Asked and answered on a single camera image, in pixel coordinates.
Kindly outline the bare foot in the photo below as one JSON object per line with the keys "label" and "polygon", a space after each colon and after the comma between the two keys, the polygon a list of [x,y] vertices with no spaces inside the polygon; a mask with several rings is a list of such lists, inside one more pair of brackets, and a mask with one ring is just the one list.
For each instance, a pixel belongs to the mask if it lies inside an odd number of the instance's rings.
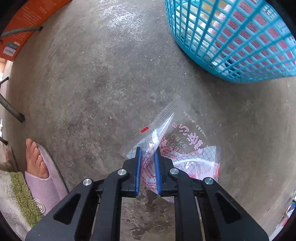
{"label": "bare foot", "polygon": [[49,177],[49,172],[41,156],[39,147],[30,138],[26,139],[26,160],[28,173],[43,179]]}

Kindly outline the green fuzzy left sleeve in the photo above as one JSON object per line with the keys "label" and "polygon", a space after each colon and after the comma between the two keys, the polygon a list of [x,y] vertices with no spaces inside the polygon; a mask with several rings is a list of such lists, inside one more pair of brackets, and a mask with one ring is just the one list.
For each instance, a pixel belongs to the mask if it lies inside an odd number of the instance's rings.
{"label": "green fuzzy left sleeve", "polygon": [[43,217],[23,174],[14,172],[9,162],[1,164],[1,213],[20,240],[25,240],[27,233]]}

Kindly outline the pink knitted cloth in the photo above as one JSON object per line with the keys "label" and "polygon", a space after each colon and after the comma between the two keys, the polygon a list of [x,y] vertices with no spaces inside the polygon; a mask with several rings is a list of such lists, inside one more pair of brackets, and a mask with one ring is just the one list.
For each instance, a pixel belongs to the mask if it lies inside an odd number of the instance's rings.
{"label": "pink knitted cloth", "polygon": [[205,56],[219,75],[255,81],[295,75],[295,38],[265,1],[228,1],[215,11]]}

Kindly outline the pink slipper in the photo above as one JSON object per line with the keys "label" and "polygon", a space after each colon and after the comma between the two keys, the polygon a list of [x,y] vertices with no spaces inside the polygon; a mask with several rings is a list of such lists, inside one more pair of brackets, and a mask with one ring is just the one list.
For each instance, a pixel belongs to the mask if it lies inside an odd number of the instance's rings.
{"label": "pink slipper", "polygon": [[50,154],[40,144],[37,146],[48,170],[49,177],[37,177],[26,171],[25,180],[33,197],[33,202],[40,213],[45,216],[68,194],[68,189]]}

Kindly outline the blue plastic basket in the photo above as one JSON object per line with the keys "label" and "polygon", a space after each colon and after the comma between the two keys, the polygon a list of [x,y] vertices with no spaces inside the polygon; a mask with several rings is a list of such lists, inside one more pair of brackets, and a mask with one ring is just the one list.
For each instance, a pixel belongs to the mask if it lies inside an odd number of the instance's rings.
{"label": "blue plastic basket", "polygon": [[178,46],[233,83],[295,76],[295,20],[279,1],[165,1]]}

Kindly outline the orange cardboard box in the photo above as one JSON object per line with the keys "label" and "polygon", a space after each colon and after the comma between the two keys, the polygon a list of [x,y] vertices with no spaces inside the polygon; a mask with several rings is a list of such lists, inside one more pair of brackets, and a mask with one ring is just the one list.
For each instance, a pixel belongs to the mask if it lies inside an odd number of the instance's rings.
{"label": "orange cardboard box", "polygon": [[[68,4],[68,0],[27,1],[12,17],[4,31],[39,27],[57,10]],[[14,61],[34,31],[1,37],[1,58]]]}

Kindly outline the clear red-print plastic bag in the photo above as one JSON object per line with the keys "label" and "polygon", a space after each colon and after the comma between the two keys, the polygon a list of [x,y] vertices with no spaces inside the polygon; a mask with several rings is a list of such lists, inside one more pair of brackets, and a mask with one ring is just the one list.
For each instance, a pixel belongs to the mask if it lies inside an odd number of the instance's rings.
{"label": "clear red-print plastic bag", "polygon": [[202,180],[219,178],[220,150],[210,143],[203,125],[191,105],[176,96],[139,133],[121,146],[122,156],[135,157],[137,147],[142,150],[141,181],[152,192],[158,193],[154,153],[169,158],[173,166],[191,178]]}

